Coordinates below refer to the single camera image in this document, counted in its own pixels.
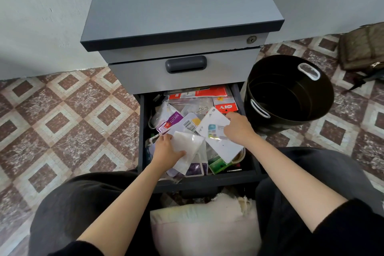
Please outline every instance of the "black bucket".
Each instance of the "black bucket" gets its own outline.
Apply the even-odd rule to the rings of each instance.
[[[244,108],[257,133],[272,135],[321,118],[333,99],[331,81],[316,65],[295,56],[273,55],[253,66]]]

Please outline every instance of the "forearm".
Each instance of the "forearm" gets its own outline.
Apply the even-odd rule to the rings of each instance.
[[[125,254],[162,172],[150,164],[81,234],[105,256]]]
[[[245,147],[261,163],[311,231],[347,201],[258,135],[255,134]]]

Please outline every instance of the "black shirt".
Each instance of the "black shirt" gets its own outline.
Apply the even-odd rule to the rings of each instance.
[[[308,255],[384,255],[384,218],[354,199],[335,209],[313,232]],[[50,256],[103,253],[87,242],[74,241]]]

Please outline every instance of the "person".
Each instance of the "person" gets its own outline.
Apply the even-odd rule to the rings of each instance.
[[[258,255],[377,255],[384,252],[378,191],[357,163],[330,150],[277,150],[247,118],[228,113],[229,140],[247,148],[269,177],[256,188]],[[29,255],[157,254],[149,222],[160,176],[184,155],[159,137],[151,163],[132,172],[89,173],[55,189],[31,225]]]

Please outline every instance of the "dark pants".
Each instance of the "dark pants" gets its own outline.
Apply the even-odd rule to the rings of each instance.
[[[358,198],[384,216],[382,194],[348,156],[306,147],[280,150],[347,199]],[[125,171],[89,173],[53,190],[41,202],[33,219],[29,255],[46,255],[76,240],[136,176]],[[310,242],[311,233],[270,178],[260,182],[255,199],[263,239],[259,255],[301,254]],[[157,254],[149,219],[149,211],[157,208],[160,208],[159,195],[153,195],[127,254]]]

